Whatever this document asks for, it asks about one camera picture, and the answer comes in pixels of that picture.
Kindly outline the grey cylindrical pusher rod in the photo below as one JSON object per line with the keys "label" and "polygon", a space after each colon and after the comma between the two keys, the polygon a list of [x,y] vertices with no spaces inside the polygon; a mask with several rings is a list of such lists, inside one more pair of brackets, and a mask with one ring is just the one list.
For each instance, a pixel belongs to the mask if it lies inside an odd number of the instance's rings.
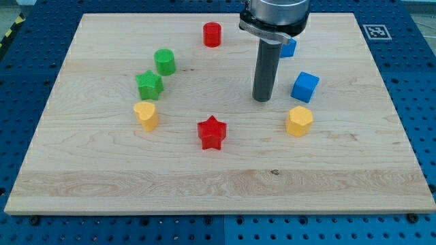
{"label": "grey cylindrical pusher rod", "polygon": [[253,79],[252,97],[259,102],[268,101],[273,92],[282,43],[260,39]]}

